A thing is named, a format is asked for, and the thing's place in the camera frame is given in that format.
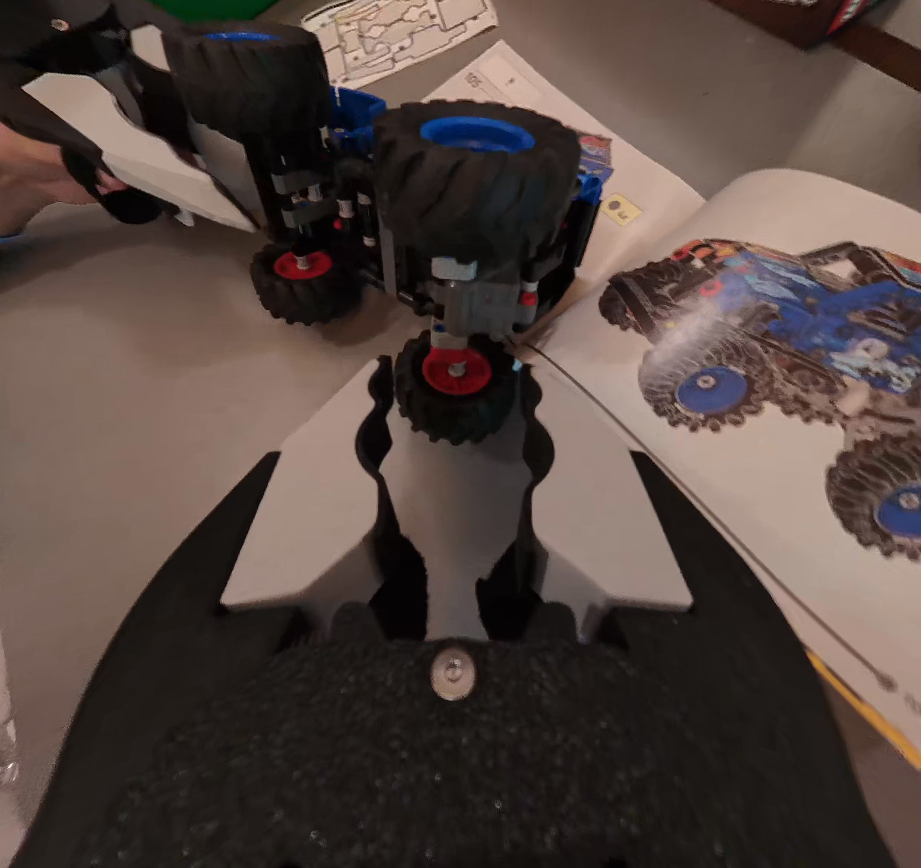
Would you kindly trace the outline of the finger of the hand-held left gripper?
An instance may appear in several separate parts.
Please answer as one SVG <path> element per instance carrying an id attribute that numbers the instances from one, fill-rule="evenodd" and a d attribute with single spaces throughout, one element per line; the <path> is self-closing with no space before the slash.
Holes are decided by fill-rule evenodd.
<path id="1" fill-rule="evenodd" d="M 260 224 L 260 198 L 244 146 L 192 112 L 191 89 L 171 64 L 161 29 L 153 23 L 137 26 L 130 31 L 130 45 L 144 125 L 208 172 L 249 222 Z"/>
<path id="2" fill-rule="evenodd" d="M 122 183 L 245 232 L 257 231 L 211 175 L 187 163 L 164 139 L 135 125 L 102 83 L 86 75 L 44 73 L 23 87 L 52 114 L 93 143 Z"/>

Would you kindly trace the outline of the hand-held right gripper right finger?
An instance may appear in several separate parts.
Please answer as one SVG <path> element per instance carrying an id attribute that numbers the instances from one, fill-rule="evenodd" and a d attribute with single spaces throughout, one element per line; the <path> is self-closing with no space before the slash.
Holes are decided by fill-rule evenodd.
<path id="1" fill-rule="evenodd" d="M 476 597 L 488 639 L 524 636 L 558 604 L 590 642 L 614 609 L 682 614 L 694 600 L 622 438 L 562 375 L 525 364 L 522 459 L 528 481 L 514 541 Z"/>

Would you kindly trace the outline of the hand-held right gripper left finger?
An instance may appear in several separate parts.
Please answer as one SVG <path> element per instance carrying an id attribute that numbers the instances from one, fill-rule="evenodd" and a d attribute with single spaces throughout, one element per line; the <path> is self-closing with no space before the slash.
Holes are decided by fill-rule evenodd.
<path id="1" fill-rule="evenodd" d="M 426 567 L 381 471 L 392 447 L 393 361 L 369 362 L 282 444 L 222 604 L 295 608 L 319 634 L 367 604 L 391 639 L 426 634 Z"/>

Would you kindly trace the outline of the blue lego monster truck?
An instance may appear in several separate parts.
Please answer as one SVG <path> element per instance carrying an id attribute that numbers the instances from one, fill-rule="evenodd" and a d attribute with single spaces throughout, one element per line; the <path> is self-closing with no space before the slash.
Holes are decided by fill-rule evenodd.
<path id="1" fill-rule="evenodd" d="M 163 42 L 201 156 L 212 135 L 242 148 L 265 311 L 328 325 L 385 293 L 430 320 L 395 360 L 400 414 L 432 442 L 496 434 L 518 388 L 506 340 L 571 286 L 601 203 L 578 133 L 501 103 L 335 89 L 316 35 L 291 25 L 188 24 Z"/>

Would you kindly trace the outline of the lego instruction booklet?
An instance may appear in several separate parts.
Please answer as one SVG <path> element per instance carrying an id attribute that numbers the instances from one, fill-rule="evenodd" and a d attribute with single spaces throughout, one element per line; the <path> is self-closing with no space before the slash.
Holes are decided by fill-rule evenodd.
<path id="1" fill-rule="evenodd" d="M 827 176 L 704 199 L 504 41 L 428 99 L 533 109 L 606 161 L 534 347 L 777 599 L 820 674 L 919 759 L 919 212 Z"/>

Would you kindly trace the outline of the person's left hand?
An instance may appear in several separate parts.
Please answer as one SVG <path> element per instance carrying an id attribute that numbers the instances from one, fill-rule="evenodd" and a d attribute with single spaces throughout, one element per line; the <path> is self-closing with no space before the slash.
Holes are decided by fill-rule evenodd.
<path id="1" fill-rule="evenodd" d="M 96 199 L 68 173 L 58 146 L 1 125 L 1 236 L 21 235 L 55 203 L 91 205 Z"/>

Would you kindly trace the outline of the white sticker sheet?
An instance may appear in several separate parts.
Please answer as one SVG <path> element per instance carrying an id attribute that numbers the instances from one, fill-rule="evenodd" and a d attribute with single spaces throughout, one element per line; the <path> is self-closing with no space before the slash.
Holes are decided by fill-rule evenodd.
<path id="1" fill-rule="evenodd" d="M 360 90 L 498 27 L 492 0 L 345 0 L 301 19 L 330 84 Z"/>

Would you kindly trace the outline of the clear plastic bag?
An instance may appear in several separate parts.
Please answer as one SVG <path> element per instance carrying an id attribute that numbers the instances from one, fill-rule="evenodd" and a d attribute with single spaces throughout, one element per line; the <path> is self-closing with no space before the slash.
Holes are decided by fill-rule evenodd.
<path id="1" fill-rule="evenodd" d="M 6 654 L 1 644 L 1 788 L 7 790 L 17 781 L 19 757 L 17 729 L 9 685 Z"/>

